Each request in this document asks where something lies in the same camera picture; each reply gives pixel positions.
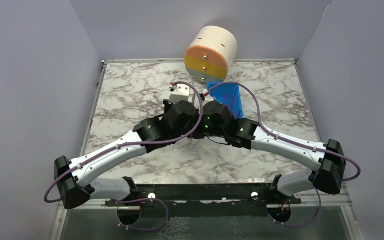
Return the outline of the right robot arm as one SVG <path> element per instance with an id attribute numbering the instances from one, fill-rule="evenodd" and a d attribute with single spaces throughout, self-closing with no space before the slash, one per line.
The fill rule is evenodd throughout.
<path id="1" fill-rule="evenodd" d="M 273 194 L 290 197 L 311 189 L 330 195 L 341 192 L 347 163 L 338 141 L 311 142 L 282 136 L 256 121 L 234 118 L 228 108 L 217 101 L 207 103 L 203 110 L 199 127 L 191 135 L 193 139 L 219 137 L 232 147 L 272 153 L 306 167 L 276 176 L 270 188 Z"/>

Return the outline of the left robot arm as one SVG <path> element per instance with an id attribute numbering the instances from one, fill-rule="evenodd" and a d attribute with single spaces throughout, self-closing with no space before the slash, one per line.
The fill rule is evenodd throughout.
<path id="1" fill-rule="evenodd" d="M 88 155 L 54 161 L 54 186 L 66 210 L 77 208 L 92 199 L 130 201 L 139 191 L 130 177 L 104 179 L 101 175 L 118 165 L 164 148 L 190 135 L 199 124 L 199 111 L 182 100 L 161 118 L 142 120 L 126 135 Z"/>

